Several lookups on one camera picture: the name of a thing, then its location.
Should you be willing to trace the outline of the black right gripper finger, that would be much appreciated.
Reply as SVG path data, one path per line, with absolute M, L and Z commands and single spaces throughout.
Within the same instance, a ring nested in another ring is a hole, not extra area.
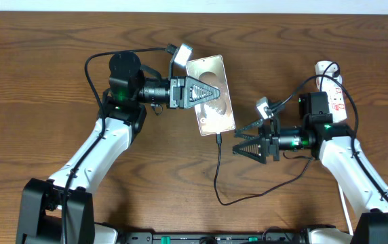
M 264 120 L 259 119 L 257 121 L 250 123 L 249 125 L 246 125 L 245 127 L 242 127 L 240 129 L 236 129 L 234 131 L 234 137 L 235 138 L 242 138 L 244 140 L 251 140 L 253 138 L 256 138 L 256 135 L 245 134 L 245 131 L 250 131 L 254 128 L 259 128 L 261 125 L 263 125 L 263 123 L 264 123 Z
M 232 151 L 234 155 L 245 156 L 253 160 L 264 159 L 260 136 L 242 134 L 241 136 L 237 137 L 243 139 L 243 141 L 233 146 Z

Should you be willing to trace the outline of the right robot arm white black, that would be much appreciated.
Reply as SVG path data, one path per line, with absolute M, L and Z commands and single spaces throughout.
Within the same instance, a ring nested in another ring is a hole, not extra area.
M 304 228 L 292 243 L 388 243 L 388 185 L 363 153 L 355 132 L 334 123 L 325 92 L 303 94 L 298 103 L 302 125 L 281 127 L 279 105 L 259 100 L 262 119 L 235 132 L 242 142 L 233 152 L 265 163 L 269 156 L 279 160 L 287 150 L 308 149 L 342 188 L 359 219 L 353 233 L 320 224 Z

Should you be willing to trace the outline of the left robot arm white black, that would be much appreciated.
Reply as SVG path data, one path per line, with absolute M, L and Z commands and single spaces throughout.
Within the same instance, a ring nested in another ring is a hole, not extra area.
M 140 133 L 146 104 L 187 109 L 219 98 L 218 88 L 196 78 L 163 78 L 142 64 L 138 52 L 108 52 L 110 87 L 96 96 L 94 129 L 61 169 L 47 180 L 32 178 L 25 185 L 17 243 L 120 243 L 116 228 L 95 221 L 93 194 Z

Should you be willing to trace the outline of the white power strip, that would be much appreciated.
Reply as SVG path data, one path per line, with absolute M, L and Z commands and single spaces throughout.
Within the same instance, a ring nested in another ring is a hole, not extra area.
M 343 84 L 341 70 L 336 62 L 322 60 L 315 65 L 316 75 L 326 75 Z M 316 86 L 320 92 L 326 92 L 328 96 L 328 108 L 332 114 L 334 123 L 339 123 L 347 118 L 343 91 L 339 85 L 327 77 L 318 77 Z

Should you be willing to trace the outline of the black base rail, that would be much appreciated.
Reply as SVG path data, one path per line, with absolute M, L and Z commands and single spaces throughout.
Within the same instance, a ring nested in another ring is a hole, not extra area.
M 96 243 L 115 244 L 238 244 L 238 243 L 309 243 L 303 233 L 266 232 L 265 234 L 178 234 L 151 232 L 122 232 L 114 241 L 98 238 Z

